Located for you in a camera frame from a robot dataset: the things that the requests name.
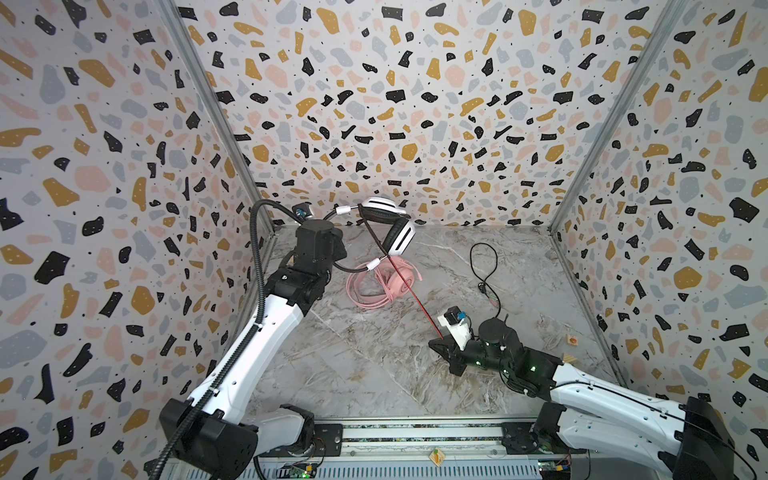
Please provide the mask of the pink headphones with cable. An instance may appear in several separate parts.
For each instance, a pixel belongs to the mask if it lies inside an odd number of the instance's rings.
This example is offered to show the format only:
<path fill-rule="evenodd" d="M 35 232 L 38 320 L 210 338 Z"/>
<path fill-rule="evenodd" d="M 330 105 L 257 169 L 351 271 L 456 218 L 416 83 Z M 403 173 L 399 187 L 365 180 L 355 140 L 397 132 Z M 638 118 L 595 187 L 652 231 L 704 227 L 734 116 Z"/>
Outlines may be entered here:
<path fill-rule="evenodd" d="M 372 276 L 380 290 L 366 294 L 362 287 Z M 382 260 L 373 270 L 351 274 L 345 288 L 348 298 L 357 307 L 364 310 L 377 310 L 394 303 L 410 292 L 410 288 L 423 277 L 418 268 L 401 257 L 392 257 L 391 261 Z"/>

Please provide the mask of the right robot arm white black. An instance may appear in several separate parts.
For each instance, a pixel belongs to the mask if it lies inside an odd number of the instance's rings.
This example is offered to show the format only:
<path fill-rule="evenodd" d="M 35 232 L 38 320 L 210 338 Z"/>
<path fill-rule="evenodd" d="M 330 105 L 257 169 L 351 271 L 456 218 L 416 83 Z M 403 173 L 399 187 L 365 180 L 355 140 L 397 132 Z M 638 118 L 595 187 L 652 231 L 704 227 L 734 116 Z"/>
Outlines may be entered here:
<path fill-rule="evenodd" d="M 732 479 L 735 444 L 716 409 L 690 397 L 652 398 L 523 345 L 501 319 L 474 329 L 456 307 L 439 316 L 446 336 L 430 341 L 455 376 L 473 366 L 498 373 L 510 391 L 543 402 L 524 453 L 588 450 L 617 456 L 673 479 Z"/>

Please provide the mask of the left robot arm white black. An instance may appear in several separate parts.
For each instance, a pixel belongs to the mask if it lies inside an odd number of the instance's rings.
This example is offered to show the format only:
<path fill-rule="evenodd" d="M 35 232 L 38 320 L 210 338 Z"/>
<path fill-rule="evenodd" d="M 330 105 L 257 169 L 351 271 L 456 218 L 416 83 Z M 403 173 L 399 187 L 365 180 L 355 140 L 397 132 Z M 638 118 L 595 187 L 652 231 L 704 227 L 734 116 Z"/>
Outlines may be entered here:
<path fill-rule="evenodd" d="M 284 404 L 244 423 L 248 403 L 282 343 L 319 300 L 337 260 L 346 256 L 342 232 L 309 219 L 296 231 L 293 262 L 257 279 L 257 306 L 246 329 L 211 374 L 184 401 L 160 413 L 167 445 L 154 462 L 158 479 L 171 457 L 215 479 L 236 479 L 253 458 L 275 449 L 299 455 L 314 444 L 314 416 Z"/>

